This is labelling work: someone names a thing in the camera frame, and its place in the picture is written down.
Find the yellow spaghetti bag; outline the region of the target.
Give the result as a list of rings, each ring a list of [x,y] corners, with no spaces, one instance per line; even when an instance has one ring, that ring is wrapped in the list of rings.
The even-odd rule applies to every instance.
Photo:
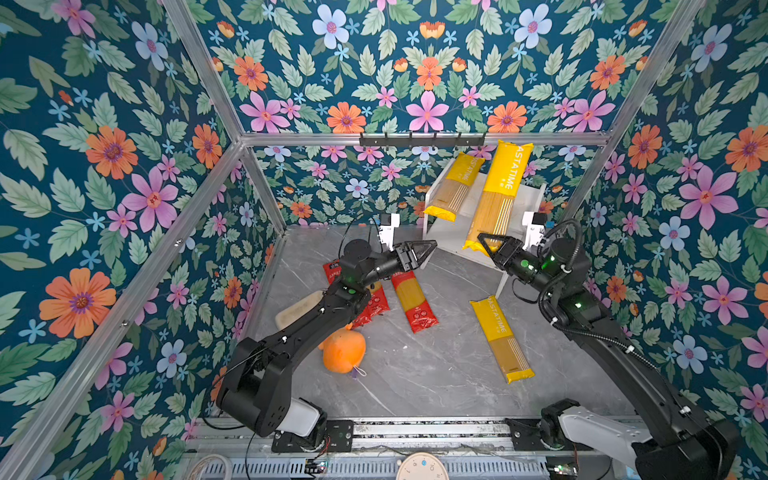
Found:
[[[459,153],[448,168],[435,193],[426,203],[424,213],[449,222],[455,222],[485,159]]]
[[[507,234],[523,174],[534,150],[532,143],[517,145],[499,141],[463,249],[487,252],[480,234]]]
[[[471,306],[506,382],[533,378],[535,373],[495,296],[472,301]]]

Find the red spaghetti bag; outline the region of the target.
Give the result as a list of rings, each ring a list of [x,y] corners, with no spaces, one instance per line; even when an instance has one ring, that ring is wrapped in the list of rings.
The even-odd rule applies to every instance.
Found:
[[[333,284],[334,281],[341,275],[342,267],[339,260],[334,260],[324,264],[323,270],[325,272],[328,283]]]
[[[376,316],[382,315],[390,310],[389,302],[380,281],[370,286],[369,291],[371,292],[371,299],[363,312],[351,324],[350,329],[356,329],[367,325]]]
[[[391,282],[413,333],[439,324],[413,272],[395,274]]]

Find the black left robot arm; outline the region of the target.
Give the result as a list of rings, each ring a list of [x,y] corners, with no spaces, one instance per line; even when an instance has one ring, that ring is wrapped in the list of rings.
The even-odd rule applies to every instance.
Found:
[[[322,341],[363,312],[371,285],[418,269],[436,248],[434,240],[418,240],[375,252],[362,239],[349,242],[339,259],[340,275],[316,305],[275,334],[237,344],[219,381],[216,406],[260,437],[280,431],[319,443],[326,435],[327,414],[292,396],[294,371]]]

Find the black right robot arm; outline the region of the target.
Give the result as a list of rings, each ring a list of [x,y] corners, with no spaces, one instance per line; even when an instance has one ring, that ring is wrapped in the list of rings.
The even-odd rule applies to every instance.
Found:
[[[551,326],[584,350],[630,401],[643,421],[626,426],[563,400],[542,412],[546,442],[565,439],[597,450],[643,479],[724,479],[743,439],[736,425],[714,421],[690,402],[623,332],[584,283],[591,261],[582,236],[545,234],[534,253],[522,241],[481,233],[494,264],[534,288]]]

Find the white two-tier shelf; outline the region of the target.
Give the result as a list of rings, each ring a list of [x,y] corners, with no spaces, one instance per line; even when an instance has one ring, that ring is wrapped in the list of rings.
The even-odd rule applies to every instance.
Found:
[[[439,250],[472,261],[499,273],[500,280],[495,293],[495,296],[499,297],[510,276],[497,269],[493,261],[486,254],[475,252],[470,249],[463,249],[474,212],[482,194],[486,177],[487,175],[483,173],[477,175],[454,222],[437,218],[433,223],[429,223],[430,216],[427,213],[424,213],[422,238],[424,240],[435,240]],[[540,188],[522,185],[519,188],[513,204],[507,235],[513,236],[519,240],[524,240],[526,238],[526,227],[522,224],[524,213],[538,211],[539,205],[544,198],[545,189],[546,185],[542,185]]]

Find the orange plush toy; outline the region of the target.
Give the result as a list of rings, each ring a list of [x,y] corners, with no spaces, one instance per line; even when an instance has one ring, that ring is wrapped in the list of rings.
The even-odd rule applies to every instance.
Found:
[[[338,374],[348,374],[358,368],[366,353],[365,337],[354,330],[341,328],[319,346],[325,368]]]

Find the beige bread loaf toy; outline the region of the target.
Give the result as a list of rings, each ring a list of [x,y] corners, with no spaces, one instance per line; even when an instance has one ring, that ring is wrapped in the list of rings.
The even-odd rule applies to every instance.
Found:
[[[283,330],[303,315],[309,313],[322,301],[323,295],[324,292],[322,290],[315,291],[280,311],[275,316],[277,329]]]

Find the white round timer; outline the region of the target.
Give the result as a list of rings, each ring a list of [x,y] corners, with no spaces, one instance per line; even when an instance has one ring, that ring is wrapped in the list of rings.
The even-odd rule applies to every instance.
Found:
[[[397,480],[448,480],[445,465],[434,455],[417,452],[398,463]]]

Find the black hook rail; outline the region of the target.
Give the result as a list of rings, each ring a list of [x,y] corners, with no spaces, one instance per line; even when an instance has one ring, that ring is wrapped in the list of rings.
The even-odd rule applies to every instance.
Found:
[[[475,147],[486,143],[485,134],[464,133],[380,133],[360,134],[359,145],[364,147],[394,147],[405,149],[412,147],[436,147],[452,149],[456,147]]]

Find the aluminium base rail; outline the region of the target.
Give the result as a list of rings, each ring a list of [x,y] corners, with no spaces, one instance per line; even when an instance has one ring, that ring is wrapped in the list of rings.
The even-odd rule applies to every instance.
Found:
[[[365,449],[394,449],[445,451],[449,449],[477,448],[506,454],[511,452],[543,452],[533,450],[518,451],[510,436],[510,430],[503,422],[506,417],[361,417],[349,418],[355,423],[352,452]],[[564,433],[562,427],[548,427],[539,419],[542,438],[552,440],[570,440],[597,448],[594,440],[571,436]],[[229,418],[214,419],[216,426],[203,424],[191,441],[193,448],[214,449],[221,447],[234,451],[247,445],[256,446],[261,451],[271,452],[271,445],[277,431],[262,438],[246,427],[236,427]]]

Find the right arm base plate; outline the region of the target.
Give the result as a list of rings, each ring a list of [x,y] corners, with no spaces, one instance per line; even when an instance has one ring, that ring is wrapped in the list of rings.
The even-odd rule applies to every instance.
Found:
[[[552,440],[547,442],[542,438],[539,419],[536,418],[504,418],[503,422],[510,430],[511,441],[516,450],[533,451],[573,451],[579,453],[592,451],[591,447],[570,440]]]

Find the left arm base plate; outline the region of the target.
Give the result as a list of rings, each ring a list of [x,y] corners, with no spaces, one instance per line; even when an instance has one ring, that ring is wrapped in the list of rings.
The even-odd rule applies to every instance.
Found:
[[[348,453],[352,451],[355,423],[352,420],[325,420],[307,436],[277,432],[272,453]]]

